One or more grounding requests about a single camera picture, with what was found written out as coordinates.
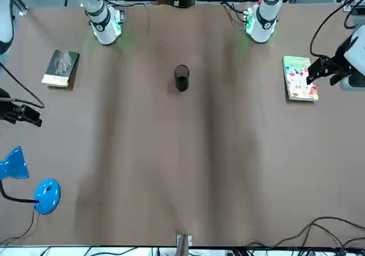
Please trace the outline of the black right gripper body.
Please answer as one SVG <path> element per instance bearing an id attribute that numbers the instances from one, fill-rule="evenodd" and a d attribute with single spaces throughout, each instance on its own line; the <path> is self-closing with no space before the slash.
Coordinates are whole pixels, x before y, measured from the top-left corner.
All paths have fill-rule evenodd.
<path id="1" fill-rule="evenodd" d="M 17 105 L 1 100 L 1 119 L 17 119 Z"/>

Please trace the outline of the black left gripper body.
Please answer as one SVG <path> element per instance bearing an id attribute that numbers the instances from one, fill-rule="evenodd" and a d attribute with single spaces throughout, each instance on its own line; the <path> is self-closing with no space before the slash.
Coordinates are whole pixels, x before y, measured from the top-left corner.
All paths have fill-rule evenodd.
<path id="1" fill-rule="evenodd" d="M 350 62 L 344 57 L 345 53 L 354 45 L 355 38 L 350 35 L 336 50 L 332 57 L 331 70 L 333 75 L 351 75 L 355 70 Z"/>

